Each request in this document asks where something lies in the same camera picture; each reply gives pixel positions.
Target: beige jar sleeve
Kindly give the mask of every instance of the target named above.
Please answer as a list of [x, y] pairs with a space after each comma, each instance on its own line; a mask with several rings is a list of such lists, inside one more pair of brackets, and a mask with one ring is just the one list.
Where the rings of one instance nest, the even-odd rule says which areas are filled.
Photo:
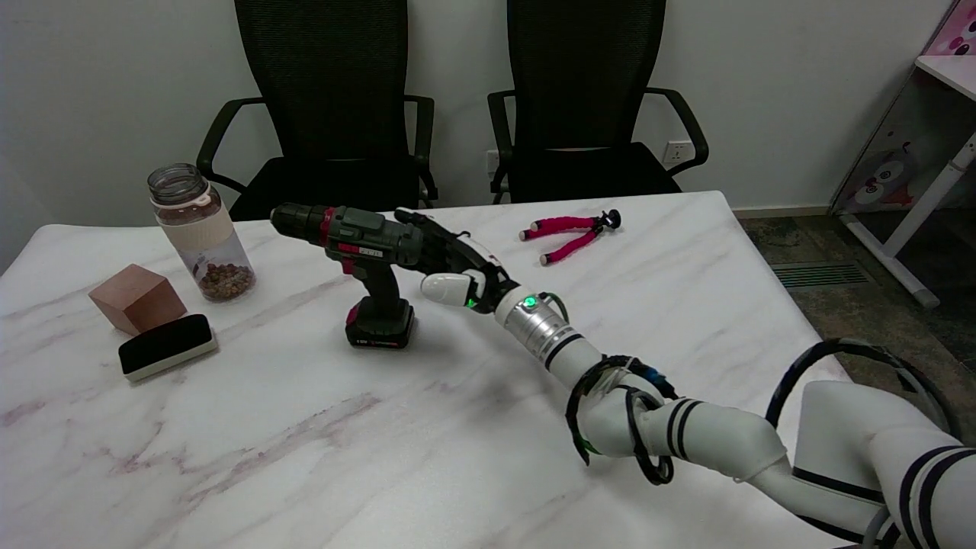
[[160, 224], [163, 232], [173, 243], [173, 247], [182, 252], [198, 252], [213, 248], [224, 242], [234, 232], [234, 224], [230, 221], [227, 208], [221, 205], [216, 214], [193, 223], [178, 226]]

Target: black stripe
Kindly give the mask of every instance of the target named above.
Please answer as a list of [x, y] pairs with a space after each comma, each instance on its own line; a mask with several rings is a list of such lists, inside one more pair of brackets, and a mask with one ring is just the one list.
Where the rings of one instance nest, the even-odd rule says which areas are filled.
[[826, 533], [839, 537], [840, 539], [846, 539], [847, 541], [852, 541], [854, 543], [861, 543], [864, 541], [863, 534], [855, 533], [849, 529], [829, 525], [825, 522], [818, 521], [817, 519], [811, 519], [810, 517], [804, 517], [802, 515], [796, 515], [796, 517], [811, 527], [825, 531]]
[[921, 536], [929, 549], [939, 549], [939, 541], [935, 539], [935, 530], [932, 529], [932, 494], [935, 493], [935, 487], [950, 467], [974, 455], [976, 449], [968, 449], [942, 458], [929, 469], [921, 482], [921, 492], [918, 494], [918, 525], [921, 526]]
[[824, 477], [823, 475], [811, 473], [810, 471], [800, 469], [799, 467], [793, 467], [793, 476], [802, 481], [807, 481], [818, 486], [823, 486], [824, 488], [846, 493], [847, 495], [853, 495], [855, 497], [860, 497], [861, 499], [868, 499], [874, 503], [884, 503], [884, 494], [874, 489], [852, 485], [851, 483], [846, 483], [830, 477]]
[[583, 339], [583, 336], [578, 333], [575, 333], [567, 337], [566, 339], [560, 341], [559, 343], [557, 343], [555, 345], [555, 349], [553, 349], [552, 352], [549, 353], [549, 356], [546, 357], [546, 371], [549, 371], [549, 366], [552, 364], [552, 359], [555, 359], [555, 356], [558, 355], [560, 351], [562, 351], [562, 348], [569, 345], [569, 342], [576, 341], [578, 339]]
[[891, 528], [888, 529], [888, 533], [881, 538], [881, 543], [879, 545], [880, 549], [892, 549], [901, 534], [901, 531], [898, 530], [898, 525], [894, 524], [894, 521], [892, 521], [892, 525]]
[[677, 450], [674, 449], [674, 437], [671, 436], [671, 434], [674, 432], [674, 418], [677, 417], [677, 414], [681, 411], [681, 408], [689, 402], [691, 402], [691, 399], [685, 399], [684, 401], [679, 402], [677, 406], [674, 407], [674, 410], [671, 411], [671, 417], [668, 418], [668, 450], [671, 451], [671, 455], [677, 455]]
[[915, 547], [921, 546], [921, 543], [918, 542], [918, 536], [915, 535], [915, 527], [912, 526], [912, 516], [909, 514], [909, 503], [912, 499], [912, 486], [915, 485], [915, 478], [922, 467], [939, 454], [962, 447], [942, 446], [928, 450], [909, 466], [908, 471], [905, 472], [905, 477], [902, 478], [902, 487], [898, 490], [898, 514], [902, 516], [902, 528], [905, 529], [905, 536]]
[[684, 451], [684, 424], [688, 421], [688, 416], [691, 415], [691, 410], [695, 409], [695, 406], [701, 404], [701, 401], [694, 401], [687, 408], [684, 409], [684, 415], [681, 416], [681, 421], [677, 423], [677, 451], [678, 457], [687, 461], [688, 454]]

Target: pink tripod leg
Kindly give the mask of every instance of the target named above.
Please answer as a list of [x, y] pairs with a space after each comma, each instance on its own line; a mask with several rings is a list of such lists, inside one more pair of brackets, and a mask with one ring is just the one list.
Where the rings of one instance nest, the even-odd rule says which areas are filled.
[[569, 243], [559, 248], [558, 250], [554, 252], [550, 252], [548, 254], [543, 254], [539, 258], [539, 262], [542, 263], [543, 265], [551, 265], [557, 261], [562, 261], [569, 254], [575, 252], [576, 250], [582, 248], [583, 246], [586, 246], [590, 242], [593, 242], [594, 238], [596, 238], [596, 231], [589, 231], [583, 236], [580, 236], [579, 238], [574, 238], [573, 240], [570, 240]]
[[594, 224], [595, 221], [590, 217], [551, 217], [532, 222], [529, 230], [520, 232], [518, 237], [521, 240], [531, 240], [573, 229], [592, 229]]

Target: drill handle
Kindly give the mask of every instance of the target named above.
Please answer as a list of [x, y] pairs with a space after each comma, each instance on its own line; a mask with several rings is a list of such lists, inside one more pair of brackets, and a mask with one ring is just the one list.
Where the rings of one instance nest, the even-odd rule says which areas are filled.
[[356, 261], [352, 275], [362, 281], [381, 315], [395, 315], [400, 302], [400, 287], [389, 263]]

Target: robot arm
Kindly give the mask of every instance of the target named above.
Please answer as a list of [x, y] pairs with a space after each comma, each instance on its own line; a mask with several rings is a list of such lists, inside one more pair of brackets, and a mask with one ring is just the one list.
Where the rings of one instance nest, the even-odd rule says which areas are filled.
[[[890, 547], [899, 532], [918, 548], [976, 545], [976, 521], [967, 518], [976, 508], [976, 449], [895, 395], [846, 382], [807, 384], [790, 463], [775, 425], [802, 371], [832, 349], [886, 359], [877, 348], [847, 340], [814, 347], [790, 368], [766, 418], [679, 398], [638, 359], [603, 355], [469, 235], [421, 214], [396, 217], [421, 227], [425, 238], [442, 232], [437, 245], [454, 246], [430, 254], [454, 259], [426, 271], [424, 295], [493, 314], [570, 392], [567, 424], [587, 463], [591, 452], [635, 456], [648, 480], [663, 484], [673, 474], [671, 459], [684, 460], [749, 483], [808, 524], [865, 546], [877, 539]], [[437, 270], [448, 263], [447, 271]], [[889, 363], [908, 379], [924, 379], [909, 365]]]

